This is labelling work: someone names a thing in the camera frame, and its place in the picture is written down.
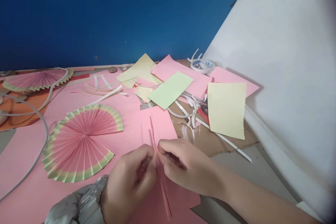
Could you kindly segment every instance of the blue wall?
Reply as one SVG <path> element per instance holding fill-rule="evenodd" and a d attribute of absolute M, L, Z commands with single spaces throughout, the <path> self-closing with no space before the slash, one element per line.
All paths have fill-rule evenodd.
<path fill-rule="evenodd" d="M 205 52 L 234 1 L 0 0 L 0 70 L 186 58 Z"/>

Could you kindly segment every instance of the orange paper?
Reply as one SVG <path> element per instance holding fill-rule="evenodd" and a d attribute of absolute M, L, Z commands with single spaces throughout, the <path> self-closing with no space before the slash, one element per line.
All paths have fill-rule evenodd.
<path fill-rule="evenodd" d="M 30 103 L 35 108 L 39 109 L 43 105 L 43 103 L 46 101 L 48 97 L 48 93 L 49 93 L 49 89 L 40 91 L 37 94 L 29 96 L 26 102 Z M 19 96 L 14 92 L 11 92 L 9 94 L 15 97 Z M 15 103 L 14 100 L 9 99 L 7 97 L 4 97 L 3 100 L 4 100 L 3 103 L 0 105 L 0 110 L 5 111 L 5 113 L 7 114 L 24 114 L 24 113 L 30 113 L 33 111 L 28 105 L 23 104 L 23 103 Z M 42 110 L 40 110 L 40 113 L 42 115 L 44 114 L 47 107 L 48 105 L 46 105 Z M 35 113 L 31 115 L 8 117 L 5 123 L 3 123 L 0 126 L 0 131 L 23 127 L 23 126 L 34 123 L 38 119 L 40 118 Z"/>

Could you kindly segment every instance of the right hand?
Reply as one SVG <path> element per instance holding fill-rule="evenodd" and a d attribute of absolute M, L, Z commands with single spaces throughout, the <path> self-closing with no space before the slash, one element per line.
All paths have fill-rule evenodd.
<path fill-rule="evenodd" d="M 223 171 L 188 140 L 161 139 L 157 147 L 165 175 L 176 184 L 206 196 L 224 194 L 221 181 Z"/>

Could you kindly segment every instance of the pink paper fan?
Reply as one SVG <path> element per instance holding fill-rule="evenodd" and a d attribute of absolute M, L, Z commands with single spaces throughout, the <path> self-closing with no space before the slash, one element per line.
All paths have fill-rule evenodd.
<path fill-rule="evenodd" d="M 114 154 L 92 136 L 124 129 L 113 108 L 94 104 L 71 112 L 50 134 L 42 162 L 48 178 L 78 182 L 103 169 Z"/>
<path fill-rule="evenodd" d="M 56 86 L 67 82 L 74 75 L 73 72 L 73 70 L 69 70 L 68 75 Z M 54 69 L 14 75 L 7 77 L 7 79 L 3 82 L 3 86 L 10 91 L 20 93 L 39 91 L 40 89 L 50 88 L 56 81 L 60 80 L 64 74 L 65 70 Z"/>

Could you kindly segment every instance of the hand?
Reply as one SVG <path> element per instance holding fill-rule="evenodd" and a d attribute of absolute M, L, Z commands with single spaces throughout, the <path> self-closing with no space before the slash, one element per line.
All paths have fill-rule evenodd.
<path fill-rule="evenodd" d="M 188 140 L 161 139 L 158 149 L 164 173 L 176 184 L 206 196 L 223 195 L 221 168 Z"/>
<path fill-rule="evenodd" d="M 157 155 L 142 145 L 121 156 L 113 168 L 100 205 L 106 224 L 124 224 L 156 182 Z"/>

